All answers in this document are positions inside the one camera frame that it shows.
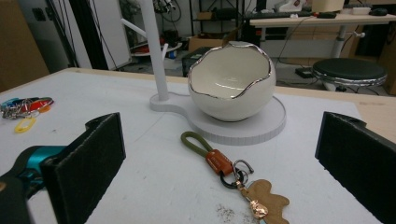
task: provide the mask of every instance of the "white round base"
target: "white round base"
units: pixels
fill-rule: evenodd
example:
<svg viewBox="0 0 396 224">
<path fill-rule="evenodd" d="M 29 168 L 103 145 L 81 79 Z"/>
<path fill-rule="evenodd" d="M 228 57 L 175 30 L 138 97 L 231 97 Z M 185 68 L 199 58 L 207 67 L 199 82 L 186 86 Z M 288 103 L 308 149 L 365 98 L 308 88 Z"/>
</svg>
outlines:
<svg viewBox="0 0 396 224">
<path fill-rule="evenodd" d="M 268 141 L 280 134 L 286 125 L 285 106 L 275 96 L 258 114 L 236 122 L 214 119 L 202 112 L 189 95 L 174 92 L 169 92 L 167 101 L 159 101 L 158 94 L 152 96 L 150 108 L 183 115 L 202 137 L 228 146 L 249 146 Z"/>
</svg>

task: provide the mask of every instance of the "black stool seat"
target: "black stool seat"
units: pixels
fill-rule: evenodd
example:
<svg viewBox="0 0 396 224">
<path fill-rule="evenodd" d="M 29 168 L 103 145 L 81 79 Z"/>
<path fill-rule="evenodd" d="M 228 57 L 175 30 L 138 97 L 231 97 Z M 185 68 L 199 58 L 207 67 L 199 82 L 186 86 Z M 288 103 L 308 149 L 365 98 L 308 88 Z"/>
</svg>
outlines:
<svg viewBox="0 0 396 224">
<path fill-rule="evenodd" d="M 313 74 L 325 82 L 345 86 L 377 86 L 387 77 L 385 68 L 376 63 L 347 58 L 314 63 Z"/>
</svg>

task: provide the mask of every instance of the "black foam block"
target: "black foam block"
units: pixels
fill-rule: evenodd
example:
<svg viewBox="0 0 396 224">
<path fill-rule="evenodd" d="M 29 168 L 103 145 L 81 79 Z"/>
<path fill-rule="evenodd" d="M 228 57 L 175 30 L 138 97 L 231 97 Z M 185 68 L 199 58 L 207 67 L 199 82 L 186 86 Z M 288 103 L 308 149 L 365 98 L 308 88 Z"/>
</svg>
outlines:
<svg viewBox="0 0 396 224">
<path fill-rule="evenodd" d="M 396 223 L 396 145 L 365 123 L 325 112 L 315 157 L 379 221 Z"/>
<path fill-rule="evenodd" d="M 60 154 L 40 164 L 58 223 L 85 223 L 125 159 L 119 113 L 86 127 Z"/>
</svg>

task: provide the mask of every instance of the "keychain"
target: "keychain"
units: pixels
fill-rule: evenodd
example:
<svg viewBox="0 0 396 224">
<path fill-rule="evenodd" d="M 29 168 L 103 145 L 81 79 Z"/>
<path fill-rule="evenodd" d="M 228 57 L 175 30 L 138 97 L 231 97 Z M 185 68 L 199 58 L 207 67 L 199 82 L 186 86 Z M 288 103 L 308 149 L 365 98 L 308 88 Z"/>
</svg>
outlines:
<svg viewBox="0 0 396 224">
<path fill-rule="evenodd" d="M 188 141 L 188 137 L 194 138 L 201 143 L 206 151 Z M 248 175 L 254 172 L 246 161 L 239 160 L 232 164 L 227 157 L 217 149 L 213 149 L 198 133 L 185 132 L 180 138 L 184 145 L 205 157 L 215 173 L 220 175 L 221 183 L 225 187 L 229 189 L 238 189 L 241 192 L 242 196 L 249 201 L 250 210 L 253 216 L 259 220 L 260 224 L 289 224 L 289 222 L 282 217 L 283 207 L 290 203 L 289 199 L 281 195 L 272 194 L 272 185 L 269 181 L 260 179 L 250 182 L 245 186 L 248 181 Z M 238 163 L 244 163 L 248 168 L 248 172 L 239 169 L 237 167 Z M 224 180 L 224 176 L 230 173 L 233 173 L 235 177 L 235 182 L 231 184 Z"/>
<path fill-rule="evenodd" d="M 49 97 L 43 98 L 13 98 L 1 104 L 3 119 L 22 119 L 15 127 L 15 133 L 25 133 L 35 124 L 35 117 L 40 113 L 50 110 L 53 100 Z"/>
<path fill-rule="evenodd" d="M 261 224 L 289 224 L 282 217 L 283 207 L 288 205 L 289 199 L 271 193 L 271 183 L 267 180 L 260 179 L 249 183 L 247 188 L 237 180 L 235 175 L 237 189 L 241 192 L 250 205 L 253 216 L 257 218 Z"/>
<path fill-rule="evenodd" d="M 194 138 L 197 140 L 205 149 L 202 149 L 195 144 L 191 143 L 187 138 Z M 245 179 L 245 174 L 244 171 L 241 171 L 239 169 L 234 169 L 233 168 L 233 163 L 226 157 L 224 154 L 222 154 L 218 149 L 213 149 L 212 146 L 210 146 L 206 140 L 199 135 L 198 133 L 194 132 L 184 132 L 180 136 L 181 142 L 188 147 L 189 149 L 193 150 L 200 156 L 204 157 L 209 166 L 212 168 L 212 170 L 217 174 L 220 175 L 220 180 L 221 183 L 229 188 L 229 189 L 236 189 L 236 183 L 233 182 L 231 184 L 227 183 L 224 180 L 224 176 L 232 174 L 232 173 L 237 173 L 238 174 L 238 180 L 241 181 L 242 183 L 246 183 L 248 180 Z"/>
</svg>

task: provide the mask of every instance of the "yellow clip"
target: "yellow clip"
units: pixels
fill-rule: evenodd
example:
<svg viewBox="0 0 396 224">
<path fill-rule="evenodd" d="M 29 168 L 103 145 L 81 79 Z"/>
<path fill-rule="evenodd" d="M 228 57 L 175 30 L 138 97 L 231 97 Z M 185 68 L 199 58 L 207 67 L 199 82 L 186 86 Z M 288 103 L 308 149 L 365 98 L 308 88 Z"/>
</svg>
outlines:
<svg viewBox="0 0 396 224">
<path fill-rule="evenodd" d="M 35 118 L 22 119 L 15 127 L 15 133 L 24 133 L 29 131 L 30 128 L 35 124 Z"/>
</svg>

